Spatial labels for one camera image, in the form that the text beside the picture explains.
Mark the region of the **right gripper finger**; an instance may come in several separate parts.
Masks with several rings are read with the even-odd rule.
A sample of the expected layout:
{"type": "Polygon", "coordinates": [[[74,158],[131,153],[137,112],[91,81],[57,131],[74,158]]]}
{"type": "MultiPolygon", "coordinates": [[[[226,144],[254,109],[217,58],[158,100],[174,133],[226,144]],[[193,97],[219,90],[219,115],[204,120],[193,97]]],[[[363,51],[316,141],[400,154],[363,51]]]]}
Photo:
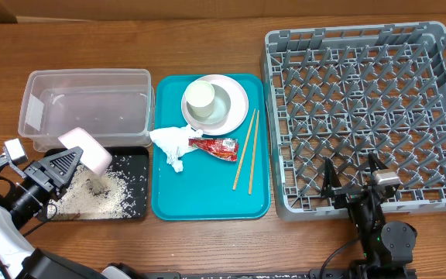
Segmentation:
{"type": "Polygon", "coordinates": [[[368,154],[368,164],[372,173],[388,168],[374,153],[368,154]]]}
{"type": "Polygon", "coordinates": [[[341,182],[335,172],[335,166],[331,159],[327,158],[324,162],[324,181],[323,189],[340,188],[341,182]]]}

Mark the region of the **pink bowl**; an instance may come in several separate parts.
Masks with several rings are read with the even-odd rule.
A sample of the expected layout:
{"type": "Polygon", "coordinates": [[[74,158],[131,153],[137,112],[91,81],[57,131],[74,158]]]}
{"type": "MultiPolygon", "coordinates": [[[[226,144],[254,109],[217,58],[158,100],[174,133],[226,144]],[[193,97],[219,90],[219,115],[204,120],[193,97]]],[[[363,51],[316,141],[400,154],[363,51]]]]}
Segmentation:
{"type": "Polygon", "coordinates": [[[102,176],[112,161],[112,155],[84,129],[77,127],[58,137],[67,149],[83,150],[81,163],[98,176],[102,176]]]}

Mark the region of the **red snack wrapper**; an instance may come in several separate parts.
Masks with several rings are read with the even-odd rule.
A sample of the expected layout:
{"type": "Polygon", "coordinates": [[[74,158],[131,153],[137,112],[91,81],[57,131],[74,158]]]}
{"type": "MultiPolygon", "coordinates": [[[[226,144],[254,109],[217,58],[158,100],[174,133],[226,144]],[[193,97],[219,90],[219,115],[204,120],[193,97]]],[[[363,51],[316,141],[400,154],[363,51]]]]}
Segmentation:
{"type": "Polygon", "coordinates": [[[218,159],[236,162],[238,157],[238,140],[231,138],[190,138],[189,146],[203,150],[218,159]]]}

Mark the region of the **white napkin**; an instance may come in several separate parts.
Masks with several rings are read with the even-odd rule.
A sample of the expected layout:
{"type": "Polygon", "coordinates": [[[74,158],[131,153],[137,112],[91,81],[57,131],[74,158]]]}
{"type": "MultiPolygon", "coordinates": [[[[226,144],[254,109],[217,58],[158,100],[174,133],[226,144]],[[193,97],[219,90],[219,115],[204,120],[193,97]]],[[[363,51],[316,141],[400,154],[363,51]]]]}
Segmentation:
{"type": "Polygon", "coordinates": [[[190,125],[154,129],[149,132],[152,142],[166,154],[166,162],[177,173],[184,169],[180,158],[184,154],[195,150],[195,147],[189,144],[189,139],[201,138],[202,135],[202,130],[195,130],[190,125]]]}

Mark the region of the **white paper cup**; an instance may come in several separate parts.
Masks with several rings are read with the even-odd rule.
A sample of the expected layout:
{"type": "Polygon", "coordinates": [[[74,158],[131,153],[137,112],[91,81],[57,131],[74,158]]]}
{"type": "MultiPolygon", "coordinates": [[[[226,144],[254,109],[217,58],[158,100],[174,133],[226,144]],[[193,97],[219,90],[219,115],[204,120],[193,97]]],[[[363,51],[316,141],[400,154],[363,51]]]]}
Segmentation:
{"type": "Polygon", "coordinates": [[[207,81],[191,82],[185,92],[188,107],[198,117],[208,117],[214,111],[214,87],[207,81]]]}

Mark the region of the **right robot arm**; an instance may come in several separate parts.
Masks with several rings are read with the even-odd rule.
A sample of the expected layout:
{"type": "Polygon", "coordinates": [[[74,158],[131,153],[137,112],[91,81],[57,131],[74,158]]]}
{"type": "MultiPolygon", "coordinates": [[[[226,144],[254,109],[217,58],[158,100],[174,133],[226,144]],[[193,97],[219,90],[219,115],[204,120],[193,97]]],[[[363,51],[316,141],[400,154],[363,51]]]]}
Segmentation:
{"type": "Polygon", "coordinates": [[[360,242],[364,258],[353,260],[342,275],[344,278],[415,278],[407,270],[413,261],[416,229],[401,221],[387,222],[382,203],[393,197],[401,185],[400,177],[374,154],[368,155],[371,171],[369,182],[360,188],[342,186],[332,160],[324,162],[323,198],[332,198],[336,209],[348,210],[358,236],[336,249],[322,264],[319,278],[327,277],[327,265],[340,252],[360,242]]]}

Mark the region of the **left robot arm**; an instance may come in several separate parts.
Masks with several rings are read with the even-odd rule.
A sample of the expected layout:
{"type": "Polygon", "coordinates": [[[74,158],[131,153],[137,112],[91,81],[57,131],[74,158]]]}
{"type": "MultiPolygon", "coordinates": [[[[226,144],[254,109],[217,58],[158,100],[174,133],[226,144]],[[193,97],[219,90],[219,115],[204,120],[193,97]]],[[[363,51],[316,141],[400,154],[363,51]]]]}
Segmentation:
{"type": "Polygon", "coordinates": [[[72,145],[65,151],[34,160],[24,170],[18,165],[27,160],[22,146],[4,146],[0,171],[10,166],[23,181],[11,183],[7,195],[0,194],[0,278],[142,278],[142,273],[123,263],[111,263],[98,272],[64,257],[34,248],[20,229],[52,199],[61,198],[72,181],[78,165],[102,172],[111,162],[102,146],[72,145]]]}

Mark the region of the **grey dishwasher rack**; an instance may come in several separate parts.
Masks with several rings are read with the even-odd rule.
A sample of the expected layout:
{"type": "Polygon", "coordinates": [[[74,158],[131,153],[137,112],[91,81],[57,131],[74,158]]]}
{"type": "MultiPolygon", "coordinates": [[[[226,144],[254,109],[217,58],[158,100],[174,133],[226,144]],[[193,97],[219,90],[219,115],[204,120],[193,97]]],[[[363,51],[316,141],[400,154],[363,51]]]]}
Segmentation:
{"type": "Polygon", "coordinates": [[[320,194],[324,162],[360,187],[370,153],[402,181],[385,212],[446,212],[444,24],[273,30],[261,61],[281,219],[344,218],[320,194]]]}

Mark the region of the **right wooden chopstick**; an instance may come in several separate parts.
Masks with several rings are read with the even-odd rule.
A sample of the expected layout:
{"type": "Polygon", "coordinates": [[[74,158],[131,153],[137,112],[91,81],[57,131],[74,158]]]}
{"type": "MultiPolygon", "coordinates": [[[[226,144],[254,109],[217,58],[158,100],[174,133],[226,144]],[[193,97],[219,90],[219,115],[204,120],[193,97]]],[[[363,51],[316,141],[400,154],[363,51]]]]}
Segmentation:
{"type": "Polygon", "coordinates": [[[249,176],[249,189],[248,189],[248,194],[249,195],[252,194],[252,189],[253,189],[253,178],[254,178],[254,172],[255,172],[257,140],[258,140],[258,135],[259,135],[259,110],[257,111],[256,123],[255,124],[256,125],[255,125],[253,146],[252,146],[251,170],[250,170],[250,176],[249,176]]]}

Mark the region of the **wooden chopstick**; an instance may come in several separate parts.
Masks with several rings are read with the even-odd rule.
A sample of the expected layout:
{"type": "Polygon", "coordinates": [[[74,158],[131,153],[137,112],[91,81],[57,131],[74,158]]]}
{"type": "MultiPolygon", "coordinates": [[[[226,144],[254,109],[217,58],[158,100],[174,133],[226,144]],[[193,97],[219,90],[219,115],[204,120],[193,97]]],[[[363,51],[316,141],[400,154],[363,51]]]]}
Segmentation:
{"type": "Polygon", "coordinates": [[[249,195],[252,194],[252,189],[253,189],[253,178],[254,178],[254,172],[255,172],[257,140],[258,140],[258,135],[259,135],[259,110],[257,111],[256,123],[255,124],[256,125],[255,125],[253,146],[252,146],[251,170],[250,170],[250,176],[249,176],[249,189],[248,189],[248,194],[249,195]]]}
{"type": "Polygon", "coordinates": [[[243,161],[244,161],[244,158],[245,158],[245,152],[246,152],[246,150],[247,150],[247,146],[248,146],[248,142],[249,142],[249,137],[250,137],[250,133],[251,133],[251,131],[252,131],[252,126],[253,126],[253,123],[254,123],[255,115],[256,115],[256,109],[254,109],[254,111],[253,111],[253,113],[252,113],[252,118],[251,118],[251,121],[250,121],[250,123],[249,123],[249,127],[248,127],[248,129],[247,129],[247,133],[246,133],[246,137],[245,137],[244,146],[243,146],[243,148],[242,148],[242,154],[241,154],[241,156],[240,156],[240,160],[239,160],[239,163],[238,163],[238,169],[237,169],[237,172],[236,172],[236,175],[235,175],[234,184],[233,184],[233,186],[232,186],[232,190],[233,190],[233,191],[236,190],[237,185],[238,185],[238,179],[239,179],[239,176],[240,176],[240,173],[241,173],[241,169],[242,169],[242,165],[243,165],[243,161]]]}

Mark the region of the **clear plastic bin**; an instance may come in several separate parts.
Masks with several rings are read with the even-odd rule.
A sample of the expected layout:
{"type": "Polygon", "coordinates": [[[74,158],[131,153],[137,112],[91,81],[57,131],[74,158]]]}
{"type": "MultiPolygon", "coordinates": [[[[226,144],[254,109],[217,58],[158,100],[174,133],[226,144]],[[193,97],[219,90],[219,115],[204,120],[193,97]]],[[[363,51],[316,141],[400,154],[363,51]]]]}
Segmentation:
{"type": "Polygon", "coordinates": [[[22,97],[18,133],[39,152],[82,128],[102,146],[151,144],[155,91],[145,69],[92,68],[34,71],[22,97]]]}

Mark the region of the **left wooden chopstick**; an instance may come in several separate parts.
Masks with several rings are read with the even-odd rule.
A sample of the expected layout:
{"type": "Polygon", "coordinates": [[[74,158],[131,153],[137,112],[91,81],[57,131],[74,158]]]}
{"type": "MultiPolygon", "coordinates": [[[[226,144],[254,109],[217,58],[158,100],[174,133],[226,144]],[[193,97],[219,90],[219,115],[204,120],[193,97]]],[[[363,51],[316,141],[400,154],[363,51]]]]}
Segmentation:
{"type": "Polygon", "coordinates": [[[241,173],[241,169],[242,169],[242,165],[243,165],[243,161],[244,161],[244,158],[245,158],[245,152],[246,152],[246,150],[247,150],[247,146],[248,146],[248,142],[249,142],[249,137],[250,137],[250,133],[251,133],[251,131],[252,131],[252,126],[253,126],[253,123],[254,123],[255,115],[256,115],[256,109],[254,109],[254,111],[253,111],[253,113],[252,113],[252,118],[251,118],[251,121],[250,121],[250,123],[249,123],[249,127],[248,127],[248,129],[247,129],[247,133],[246,133],[246,137],[245,137],[244,146],[243,146],[243,148],[242,148],[242,154],[241,154],[241,156],[240,156],[240,160],[239,160],[239,163],[238,163],[238,169],[237,169],[237,172],[236,172],[236,175],[235,175],[234,184],[233,184],[233,186],[232,186],[232,190],[233,190],[233,191],[236,190],[237,185],[238,185],[238,179],[239,179],[239,176],[240,176],[240,173],[241,173]]]}

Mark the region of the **teal serving tray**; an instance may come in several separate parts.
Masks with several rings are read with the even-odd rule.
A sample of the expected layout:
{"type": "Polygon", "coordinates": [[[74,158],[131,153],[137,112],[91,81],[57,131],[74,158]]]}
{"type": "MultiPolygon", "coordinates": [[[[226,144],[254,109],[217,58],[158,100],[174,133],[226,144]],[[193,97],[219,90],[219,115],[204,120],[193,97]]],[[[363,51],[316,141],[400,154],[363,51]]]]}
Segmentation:
{"type": "Polygon", "coordinates": [[[238,140],[238,160],[228,162],[195,150],[182,156],[184,169],[177,173],[166,162],[166,154],[153,148],[152,208],[168,221],[207,219],[257,219],[271,204],[268,131],[262,82],[253,74],[244,74],[242,85],[249,97],[249,114],[228,137],[238,140]],[[252,113],[259,110],[255,172],[252,194],[248,194],[255,128],[250,133],[238,185],[232,190],[238,163],[252,113]]]}

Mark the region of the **small grey bowl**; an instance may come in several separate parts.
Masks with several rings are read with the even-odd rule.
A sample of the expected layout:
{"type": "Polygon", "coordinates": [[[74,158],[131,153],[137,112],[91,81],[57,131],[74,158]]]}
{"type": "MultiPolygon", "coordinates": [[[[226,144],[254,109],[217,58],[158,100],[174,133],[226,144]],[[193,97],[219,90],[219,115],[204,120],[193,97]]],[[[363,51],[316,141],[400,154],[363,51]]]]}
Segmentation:
{"type": "Polygon", "coordinates": [[[214,87],[215,90],[214,111],[208,117],[196,116],[191,108],[188,107],[187,101],[185,99],[185,105],[187,107],[188,114],[201,125],[211,126],[222,122],[227,118],[231,107],[231,99],[227,91],[216,84],[211,85],[214,87]]]}

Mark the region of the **white round plate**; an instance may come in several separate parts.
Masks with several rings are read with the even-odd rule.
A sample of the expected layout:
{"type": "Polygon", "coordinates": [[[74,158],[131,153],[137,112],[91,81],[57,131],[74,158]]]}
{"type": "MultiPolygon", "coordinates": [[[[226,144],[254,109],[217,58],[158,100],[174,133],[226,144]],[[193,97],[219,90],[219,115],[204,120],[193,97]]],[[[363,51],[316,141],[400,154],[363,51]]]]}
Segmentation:
{"type": "Polygon", "coordinates": [[[208,136],[221,136],[236,130],[244,122],[249,111],[249,97],[242,85],[243,78],[244,74],[209,74],[199,77],[198,81],[207,81],[224,88],[231,99],[231,107],[227,118],[222,122],[211,126],[201,125],[188,114],[183,95],[181,110],[185,121],[208,136]]]}

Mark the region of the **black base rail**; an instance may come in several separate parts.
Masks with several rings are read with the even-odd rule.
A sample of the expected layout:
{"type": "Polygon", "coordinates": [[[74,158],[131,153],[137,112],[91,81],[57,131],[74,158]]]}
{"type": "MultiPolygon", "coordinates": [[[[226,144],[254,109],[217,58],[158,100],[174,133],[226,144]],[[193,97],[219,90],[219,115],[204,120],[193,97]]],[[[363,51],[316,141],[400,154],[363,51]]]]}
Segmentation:
{"type": "Polygon", "coordinates": [[[209,273],[181,274],[178,272],[141,273],[141,278],[148,279],[320,279],[319,269],[303,272],[258,272],[258,273],[209,273]]]}

